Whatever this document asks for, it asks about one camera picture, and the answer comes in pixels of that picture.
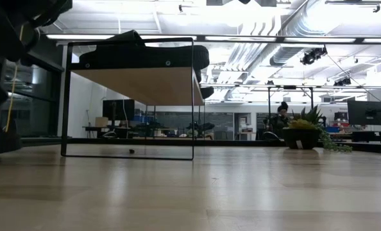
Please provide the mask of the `black-framed wooden shelf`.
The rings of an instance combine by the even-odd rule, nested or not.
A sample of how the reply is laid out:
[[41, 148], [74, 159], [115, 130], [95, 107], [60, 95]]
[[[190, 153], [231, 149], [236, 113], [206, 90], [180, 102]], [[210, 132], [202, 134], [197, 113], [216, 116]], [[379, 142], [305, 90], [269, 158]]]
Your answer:
[[71, 75], [77, 74], [144, 105], [157, 106], [196, 106], [204, 105], [200, 86], [196, 81], [193, 67], [159, 68], [86, 68], [72, 61], [74, 46], [97, 46], [112, 44], [112, 41], [69, 42], [63, 94], [61, 156], [67, 154], [69, 98]]

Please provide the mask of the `black computer monitor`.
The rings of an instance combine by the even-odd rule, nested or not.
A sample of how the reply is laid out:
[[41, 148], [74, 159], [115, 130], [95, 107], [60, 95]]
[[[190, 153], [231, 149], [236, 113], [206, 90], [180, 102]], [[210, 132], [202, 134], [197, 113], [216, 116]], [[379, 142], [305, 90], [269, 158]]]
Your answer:
[[135, 115], [135, 101], [133, 99], [115, 99], [103, 101], [103, 117], [111, 120], [131, 121]]
[[348, 101], [348, 120], [352, 125], [381, 125], [381, 102]]

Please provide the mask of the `person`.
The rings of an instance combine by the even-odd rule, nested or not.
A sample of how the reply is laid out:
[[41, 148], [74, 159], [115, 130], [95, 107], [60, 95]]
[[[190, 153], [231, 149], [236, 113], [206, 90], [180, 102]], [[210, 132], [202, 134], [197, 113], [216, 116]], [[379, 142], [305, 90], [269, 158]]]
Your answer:
[[282, 138], [282, 130], [288, 127], [289, 116], [288, 111], [289, 106], [286, 102], [281, 102], [280, 106], [277, 108], [277, 114], [270, 119], [271, 131], [278, 137]]

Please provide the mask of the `potted succulent plant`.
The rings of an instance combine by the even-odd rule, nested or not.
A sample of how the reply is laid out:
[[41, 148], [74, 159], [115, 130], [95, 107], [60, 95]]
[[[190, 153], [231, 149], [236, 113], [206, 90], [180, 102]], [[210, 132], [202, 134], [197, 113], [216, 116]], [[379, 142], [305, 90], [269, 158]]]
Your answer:
[[317, 106], [308, 112], [304, 108], [299, 114], [292, 113], [292, 119], [287, 127], [282, 129], [282, 138], [293, 150], [311, 150], [318, 142], [323, 148], [336, 152], [352, 152], [352, 147], [334, 142], [325, 127], [319, 123], [322, 113]]

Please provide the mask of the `black aluminium table frame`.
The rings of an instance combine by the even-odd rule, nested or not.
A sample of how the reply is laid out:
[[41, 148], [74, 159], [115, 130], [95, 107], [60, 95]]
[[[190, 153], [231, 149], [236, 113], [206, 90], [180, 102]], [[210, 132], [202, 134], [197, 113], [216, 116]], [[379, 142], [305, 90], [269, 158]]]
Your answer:
[[[219, 146], [219, 147], [287, 147], [284, 141], [208, 141], [186, 139], [88, 139], [68, 138], [68, 144], [115, 144], [115, 145], [150, 145], [150, 146]], [[381, 144], [363, 142], [341, 142], [351, 146], [353, 151], [381, 153]]]

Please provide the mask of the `black background rig frame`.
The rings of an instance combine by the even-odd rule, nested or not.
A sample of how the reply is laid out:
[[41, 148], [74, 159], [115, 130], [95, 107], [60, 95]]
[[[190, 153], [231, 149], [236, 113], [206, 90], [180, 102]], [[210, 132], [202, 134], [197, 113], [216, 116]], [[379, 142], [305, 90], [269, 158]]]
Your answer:
[[[271, 113], [271, 89], [276, 88], [277, 90], [283, 89], [283, 90], [296, 90], [300, 89], [302, 92], [304, 92], [309, 98], [310, 98], [310, 108], [314, 108], [314, 89], [316, 86], [312, 85], [266, 85], [267, 88], [267, 105], [268, 105], [268, 111]], [[309, 89], [310, 94], [307, 94], [305, 92], [305, 89]]]

